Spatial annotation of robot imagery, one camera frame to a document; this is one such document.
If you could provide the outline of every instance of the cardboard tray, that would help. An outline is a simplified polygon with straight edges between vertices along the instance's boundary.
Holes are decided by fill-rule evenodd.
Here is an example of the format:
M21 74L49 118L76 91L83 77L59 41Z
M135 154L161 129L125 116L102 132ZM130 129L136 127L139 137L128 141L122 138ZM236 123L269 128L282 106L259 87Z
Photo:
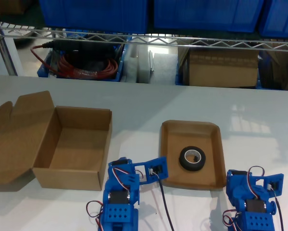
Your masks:
M199 147L206 155L204 167L197 172L187 171L180 165L180 153L188 146ZM221 132L213 123L164 122L161 127L161 156L167 157L169 177L164 180L167 186L203 190L226 186Z
M0 191L34 175L44 188L101 190L112 133L107 109L54 107L48 91L0 107Z

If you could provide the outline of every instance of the black tape roll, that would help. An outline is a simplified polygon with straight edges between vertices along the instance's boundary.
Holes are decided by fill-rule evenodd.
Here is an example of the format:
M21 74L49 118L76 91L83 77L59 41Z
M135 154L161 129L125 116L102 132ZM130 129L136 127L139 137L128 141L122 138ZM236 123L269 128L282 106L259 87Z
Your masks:
M188 155L194 156L194 162L190 162L187 160ZM202 149L195 146L189 146L182 149L179 157L179 162L181 166L188 171L199 171L205 165L206 155Z

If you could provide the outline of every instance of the wire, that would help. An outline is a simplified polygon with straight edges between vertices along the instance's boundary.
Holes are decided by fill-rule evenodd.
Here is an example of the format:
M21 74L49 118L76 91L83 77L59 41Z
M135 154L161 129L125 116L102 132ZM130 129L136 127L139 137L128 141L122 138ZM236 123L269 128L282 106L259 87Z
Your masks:
M223 219L222 219L222 220L223 220L223 224L224 224L225 226L227 226L227 227L232 226L232 227L234 228L234 231L237 231L237 228L236 228L236 225L235 225L233 219L232 219L230 216L225 215L225 213L229 213L229 212L236 212L236 210L235 210L235 209L229 209L229 210L224 211L224 213L223 213ZM231 223L226 222L226 221L225 221L225 218L228 218Z
M250 184L250 170L253 168L253 167L260 167L262 170L263 170L263 173L262 173L262 177L264 176L264 168L261 167L261 166L252 166L249 168L248 170L248 173L247 173L247 176L246 176L246 180L247 180L247 183L248 183L248 187L250 189L250 192L256 197L256 199L259 199L259 195L255 192L255 190L251 187L251 184Z
M95 215L95 216L92 216L92 215L89 213L89 211L88 211L88 206L89 206L89 204L92 203L92 202L97 202L97 203L99 203L99 204L101 205L99 213L98 213L97 215ZM86 204L86 212L87 212L87 214L88 214L91 218L95 218L95 221L96 221L96 223L97 223L97 225L98 225L98 227L100 228L101 231L103 231L103 227L102 227L102 224L101 224L101 222L100 222L101 214L103 213L103 210L102 210L102 209L103 209L103 203L102 203L101 201L89 201L89 202Z
M172 231L174 231L174 227L173 227L173 224L172 224L172 220L171 220L171 218L170 218L170 216L169 216L168 209L167 209L167 205L166 205L166 200L165 200L165 195L164 195L164 190L163 190L162 182L161 182L160 177L158 176L158 174L156 174L156 173L153 172L153 171L152 171L152 173L158 177L159 185L160 185L161 193L162 193L162 198L163 198L163 202L164 202L164 207L165 207L165 211L166 211L166 215L167 215L169 224L170 224L170 226L171 226L171 229L172 229Z
M128 173L127 171L124 171L124 170L121 169L121 168L118 168L118 167L113 167L113 168L112 168L112 172L113 172L115 178L117 179L118 183L119 183L124 189L126 189L126 190L128 191L129 188L128 188L127 186L125 186L125 185L121 182L121 180L119 179L119 177L118 177L118 175L117 175L117 173L116 173L116 170L117 170L117 171L120 171L120 172L122 172L122 173L125 173L125 174L129 174L129 173Z
M137 170L137 169L135 169L135 171L136 171L136 172L140 172L141 175L142 175L142 179L144 179L144 174L143 174L141 171L139 171L139 170Z
M273 191L274 196L275 196L275 202L276 202L276 206L277 206L278 213L279 213L280 226L281 226L282 231L284 231L282 211L280 210L280 205L279 205L278 199L276 197L276 193L275 193L275 191L274 191L274 189L272 187L271 187L271 190Z
M103 203L102 203L101 201L89 201L89 202L86 204L86 212L87 212L87 214L88 214L91 218L96 218L97 216L100 215L101 212L99 212L99 213L98 213L97 215L95 215L95 216L90 215L90 213L89 213L89 211L88 211L88 206L89 206L89 204L92 203L92 202L97 202L98 204L101 205L101 208L103 207Z
M91 72L91 71L85 71L78 68L75 68L73 65L68 63L66 60L66 57L68 55L64 54L59 62L57 63L57 66L60 71L55 70L52 68L49 64L47 64L45 61L43 61L35 52L34 49L37 48L43 48L43 45L40 46L34 46L30 49L32 54L40 61L42 64L49 70L51 70L54 74L61 76L63 78L75 78L75 79L109 79L116 75L118 70L118 64L114 59L108 59L107 60L107 66L103 71L98 72Z
M239 225L238 225L238 216L240 216L241 215L241 213L240 212L237 212L236 213L236 215L235 215L235 222L236 222L236 226L238 227L238 229L240 230L240 231L242 231L242 229L239 227Z

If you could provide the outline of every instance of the metal pole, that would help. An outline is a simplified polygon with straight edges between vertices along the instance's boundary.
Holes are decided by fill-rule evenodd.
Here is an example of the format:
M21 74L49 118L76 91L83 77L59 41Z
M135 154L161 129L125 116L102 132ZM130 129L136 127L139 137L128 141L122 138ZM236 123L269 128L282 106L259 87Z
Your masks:
M9 54L5 39L2 37L1 34L0 34L0 53L5 63L8 74L10 76L17 76L17 71L15 70L15 67L13 65L13 60L11 59L11 56Z

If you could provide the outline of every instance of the cardboard box lid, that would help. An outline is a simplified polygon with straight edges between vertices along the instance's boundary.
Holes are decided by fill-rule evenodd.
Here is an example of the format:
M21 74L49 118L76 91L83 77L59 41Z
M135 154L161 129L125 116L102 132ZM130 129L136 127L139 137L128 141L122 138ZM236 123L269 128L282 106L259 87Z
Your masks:
M54 112L48 91L20 96L0 107L0 185L29 171Z

